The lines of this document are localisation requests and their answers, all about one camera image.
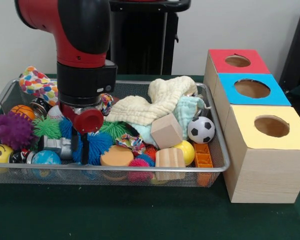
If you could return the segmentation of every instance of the yellow box top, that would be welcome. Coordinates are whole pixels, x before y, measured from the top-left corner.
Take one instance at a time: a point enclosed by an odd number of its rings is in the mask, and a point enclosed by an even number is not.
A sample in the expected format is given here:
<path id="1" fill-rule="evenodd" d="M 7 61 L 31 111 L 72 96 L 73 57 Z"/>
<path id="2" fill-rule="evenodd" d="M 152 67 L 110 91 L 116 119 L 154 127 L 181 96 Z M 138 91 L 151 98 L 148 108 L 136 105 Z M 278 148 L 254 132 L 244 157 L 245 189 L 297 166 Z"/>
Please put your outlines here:
<path id="1" fill-rule="evenodd" d="M 248 148 L 300 150 L 300 117 L 290 106 L 232 105 Z"/>

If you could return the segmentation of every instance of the green spiky ball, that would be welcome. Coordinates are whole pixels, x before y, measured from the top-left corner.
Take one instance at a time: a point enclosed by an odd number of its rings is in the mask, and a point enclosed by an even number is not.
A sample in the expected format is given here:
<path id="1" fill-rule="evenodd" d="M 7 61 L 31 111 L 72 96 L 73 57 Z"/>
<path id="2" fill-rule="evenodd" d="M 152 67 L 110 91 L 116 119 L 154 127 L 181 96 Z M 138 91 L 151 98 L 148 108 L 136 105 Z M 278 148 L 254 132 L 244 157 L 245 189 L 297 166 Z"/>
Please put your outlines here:
<path id="1" fill-rule="evenodd" d="M 51 119 L 47 116 L 46 119 L 36 118 L 32 123 L 34 126 L 33 132 L 37 137 L 47 136 L 49 139 L 61 138 L 58 120 Z"/>
<path id="2" fill-rule="evenodd" d="M 123 134 L 130 134 L 131 132 L 127 128 L 124 122 L 103 122 L 102 127 L 100 128 L 100 132 L 107 133 L 112 137 L 113 144 L 116 142 L 116 138 L 120 138 Z"/>

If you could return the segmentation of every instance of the washcloth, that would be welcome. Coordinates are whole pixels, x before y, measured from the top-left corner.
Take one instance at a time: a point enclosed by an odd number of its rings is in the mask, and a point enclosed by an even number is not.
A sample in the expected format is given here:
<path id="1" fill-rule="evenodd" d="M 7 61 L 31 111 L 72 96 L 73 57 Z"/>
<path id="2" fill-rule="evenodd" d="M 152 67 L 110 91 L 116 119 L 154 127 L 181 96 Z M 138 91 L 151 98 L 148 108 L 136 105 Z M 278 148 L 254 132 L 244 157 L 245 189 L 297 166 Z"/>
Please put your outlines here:
<path id="1" fill-rule="evenodd" d="M 188 124 L 196 115 L 197 110 L 204 107 L 205 102 L 199 97 L 182 96 L 179 99 L 172 113 L 182 128 L 183 140 L 188 138 Z"/>
<path id="2" fill-rule="evenodd" d="M 205 106 L 205 102 L 199 98 L 199 97 L 193 97 L 193 96 L 182 96 L 177 105 L 176 108 L 173 110 L 173 114 L 175 118 L 177 119 L 178 123 L 180 124 L 182 128 L 182 138 L 183 140 L 188 139 L 188 124 L 190 121 L 194 118 L 194 116 L 197 113 L 198 109 L 207 109 Z M 135 130 L 138 131 L 140 136 L 142 137 L 143 141 L 146 144 L 152 144 L 156 148 L 158 148 L 158 145 L 156 144 L 155 140 L 151 136 L 151 124 L 143 126 L 140 124 L 135 123 L 129 123 Z"/>
<path id="3" fill-rule="evenodd" d="M 48 78 L 33 66 L 29 66 L 21 75 L 19 85 L 26 94 L 42 98 L 51 106 L 58 102 L 57 81 Z"/>
<path id="4" fill-rule="evenodd" d="M 197 93 L 196 83 L 188 76 L 170 80 L 156 79 L 148 89 L 152 103 L 141 96 L 127 96 L 112 107 L 106 121 L 146 126 L 172 113 L 181 96 Z"/>

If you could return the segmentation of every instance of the orange spiky ball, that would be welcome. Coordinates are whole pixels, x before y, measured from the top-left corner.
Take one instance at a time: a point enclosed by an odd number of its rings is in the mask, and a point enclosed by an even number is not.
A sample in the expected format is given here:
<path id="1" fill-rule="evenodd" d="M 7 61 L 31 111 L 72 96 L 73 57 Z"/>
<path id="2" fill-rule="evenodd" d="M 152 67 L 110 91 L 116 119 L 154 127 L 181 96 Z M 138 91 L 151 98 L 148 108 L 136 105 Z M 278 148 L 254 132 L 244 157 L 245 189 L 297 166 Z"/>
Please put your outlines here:
<path id="1" fill-rule="evenodd" d="M 148 155 L 154 162 L 156 162 L 156 152 L 158 149 L 156 149 L 154 146 L 147 146 L 144 154 Z"/>

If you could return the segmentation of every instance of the circular hole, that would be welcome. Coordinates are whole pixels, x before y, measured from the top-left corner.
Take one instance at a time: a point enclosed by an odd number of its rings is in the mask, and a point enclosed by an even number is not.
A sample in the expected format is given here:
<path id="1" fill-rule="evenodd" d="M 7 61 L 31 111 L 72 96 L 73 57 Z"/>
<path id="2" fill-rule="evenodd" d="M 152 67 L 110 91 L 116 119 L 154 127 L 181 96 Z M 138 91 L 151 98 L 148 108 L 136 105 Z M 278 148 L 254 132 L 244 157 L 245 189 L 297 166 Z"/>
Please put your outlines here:
<path id="1" fill-rule="evenodd" d="M 226 57 L 225 62 L 238 68 L 248 67 L 251 64 L 248 58 L 236 54 Z"/>
<path id="2" fill-rule="evenodd" d="M 277 116 L 259 116 L 254 121 L 254 126 L 260 132 L 276 138 L 288 135 L 289 124 Z"/>
<path id="3" fill-rule="evenodd" d="M 270 94 L 270 88 L 264 83 L 252 79 L 242 79 L 234 84 L 235 89 L 241 95 L 253 99 L 265 98 Z"/>

